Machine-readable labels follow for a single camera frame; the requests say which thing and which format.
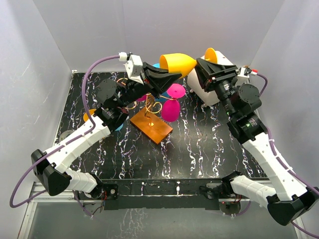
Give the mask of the pink wine glass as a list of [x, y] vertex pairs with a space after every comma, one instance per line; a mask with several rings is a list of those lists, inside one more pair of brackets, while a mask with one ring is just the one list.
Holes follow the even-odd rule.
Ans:
[[186, 94], [185, 87], [174, 83], [167, 90], [169, 99], [164, 103], [161, 111], [161, 117], [167, 122], [174, 122], [179, 118], [180, 104], [179, 99]]
[[146, 96], [146, 95], [143, 95], [142, 97], [140, 97], [140, 98], [137, 99], [137, 102], [143, 102], [143, 101], [146, 100], [146, 98], [147, 98], [147, 96]]

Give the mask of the yellow wine glass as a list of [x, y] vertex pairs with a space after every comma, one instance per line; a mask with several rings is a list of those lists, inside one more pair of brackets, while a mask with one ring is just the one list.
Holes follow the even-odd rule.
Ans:
[[94, 114], [94, 112], [95, 112], [95, 109], [90, 109], [89, 113], [85, 113], [83, 115], [83, 121], [84, 122], [88, 121], [89, 120], [89, 116], [92, 116]]
[[[204, 54], [204, 60], [217, 63], [216, 51], [213, 48], [207, 48]], [[159, 66], [161, 69], [166, 69], [169, 73], [180, 73], [180, 78], [187, 76], [196, 64], [197, 60], [183, 53], [164, 54], [159, 58]]]

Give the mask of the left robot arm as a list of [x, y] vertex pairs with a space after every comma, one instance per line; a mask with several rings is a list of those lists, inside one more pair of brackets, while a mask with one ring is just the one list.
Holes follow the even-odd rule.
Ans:
[[128, 105], [150, 93], [159, 97], [177, 79], [180, 71], [173, 73], [164, 67], [156, 68], [146, 62], [138, 70], [141, 82], [129, 78], [126, 85], [106, 79], [97, 87], [99, 107], [89, 119], [57, 145], [31, 154], [33, 171], [50, 196], [65, 190], [81, 191], [93, 199], [103, 193], [102, 181], [93, 173], [77, 172], [70, 165], [83, 152], [99, 140], [108, 137], [127, 119]]

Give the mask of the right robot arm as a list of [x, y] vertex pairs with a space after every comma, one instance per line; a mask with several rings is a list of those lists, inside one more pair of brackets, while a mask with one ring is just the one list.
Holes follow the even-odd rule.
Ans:
[[257, 160], [272, 183], [271, 187], [249, 179], [238, 171], [222, 178], [221, 185], [207, 189], [229, 198], [242, 195], [265, 207], [283, 226], [311, 209], [319, 200], [317, 187], [299, 179], [281, 159], [270, 132], [255, 114], [261, 106], [256, 86], [236, 86], [239, 69], [198, 58], [195, 71], [201, 88], [214, 91], [229, 117], [228, 128], [234, 138]]

